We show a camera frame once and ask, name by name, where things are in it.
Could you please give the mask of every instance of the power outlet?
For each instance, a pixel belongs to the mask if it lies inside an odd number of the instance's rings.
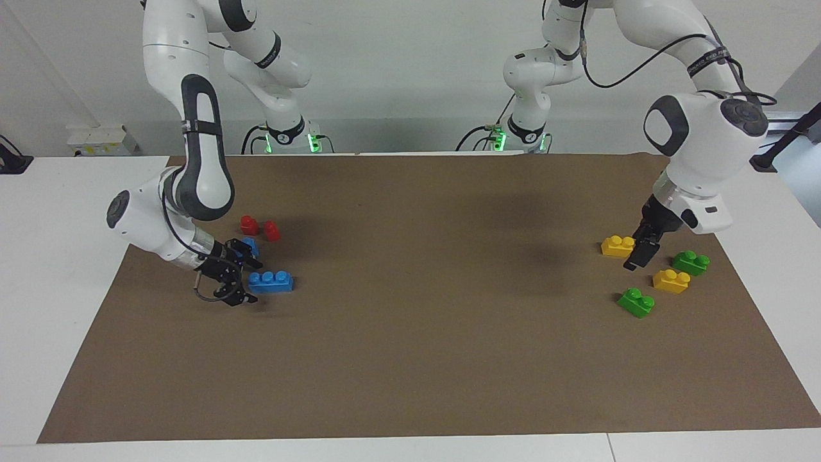
[[[81,155],[138,155],[137,141],[122,125],[115,127],[69,127],[71,153]]]

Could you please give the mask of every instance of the white table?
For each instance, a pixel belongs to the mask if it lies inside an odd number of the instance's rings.
[[[821,429],[34,446],[125,255],[108,203],[166,162],[40,158],[0,177],[0,461],[821,460]],[[745,169],[725,200],[736,223],[718,239],[819,409],[821,229],[774,174]]]

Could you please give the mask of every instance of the building block stud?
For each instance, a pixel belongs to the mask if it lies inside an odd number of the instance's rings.
[[[253,258],[259,258],[259,247],[257,247],[254,238],[242,238],[242,242],[248,244],[248,247],[251,247],[251,256]]]
[[[272,243],[282,239],[282,235],[279,233],[279,228],[277,228],[277,224],[273,221],[266,221],[263,230],[265,232],[265,237]]]
[[[604,239],[602,243],[602,255],[627,258],[633,252],[633,247],[635,247],[635,239],[611,236]]]
[[[633,316],[641,319],[650,314],[650,310],[656,306],[656,301],[653,300],[653,297],[643,297],[640,290],[633,288],[628,289],[619,298],[618,304]]]
[[[663,270],[653,276],[653,287],[669,293],[682,293],[690,287],[691,277],[675,270]]]
[[[245,215],[240,218],[240,229],[245,236],[256,236],[259,234],[259,223],[249,215]]]
[[[684,271],[691,276],[701,276],[707,270],[710,259],[706,255],[696,256],[695,252],[688,250],[676,255],[672,259],[672,267],[679,271]]]
[[[277,274],[271,271],[251,273],[248,276],[248,290],[251,293],[293,292],[294,279],[287,271],[279,271]]]

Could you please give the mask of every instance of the green block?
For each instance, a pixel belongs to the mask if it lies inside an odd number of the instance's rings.
[[[656,305],[656,301],[653,300],[653,297],[642,297],[641,291],[633,288],[628,289],[627,292],[619,298],[618,304],[633,316],[641,319],[650,314],[650,310]]]
[[[695,252],[688,250],[676,255],[672,259],[672,267],[684,271],[691,276],[701,276],[707,270],[710,259],[706,255],[696,256]]]

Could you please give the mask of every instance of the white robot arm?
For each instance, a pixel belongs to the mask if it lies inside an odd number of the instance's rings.
[[[269,28],[255,24],[241,33],[226,33],[224,55],[228,75],[240,82],[262,104],[268,140],[282,151],[316,150],[313,136],[319,127],[305,120],[291,90],[310,82],[310,63]],[[260,48],[273,40],[273,49]]]
[[[747,88],[730,53],[690,0],[553,0],[543,26],[548,46],[513,56],[505,66],[506,81],[516,92],[508,140],[532,150],[548,117],[545,86],[587,73],[582,24],[597,8],[612,8],[621,32],[634,44],[684,63],[697,90],[662,96],[645,118],[647,139],[670,157],[670,164],[633,234],[636,248],[625,267],[634,270],[653,258],[664,233],[683,224],[699,234],[732,224],[721,198],[723,184],[755,153],[768,121],[759,100],[763,95]],[[616,85],[590,80],[602,88]]]
[[[186,163],[118,194],[108,208],[108,227],[165,261],[195,270],[195,292],[202,299],[232,306],[256,302],[242,283],[246,266],[262,266],[251,256],[250,247],[237,240],[220,243],[193,222],[221,218],[234,200],[217,95],[209,80],[208,33],[224,34],[236,50],[232,53],[237,60],[255,63],[252,65],[258,69],[291,70],[292,74],[282,72],[277,80],[284,87],[307,85],[310,71],[290,58],[292,52],[283,52],[272,30],[255,26],[257,8],[253,0],[142,3],[145,74],[151,86],[171,101],[181,116]],[[274,106],[271,113],[280,114],[282,111]],[[200,294],[201,275],[220,283],[214,298]]]

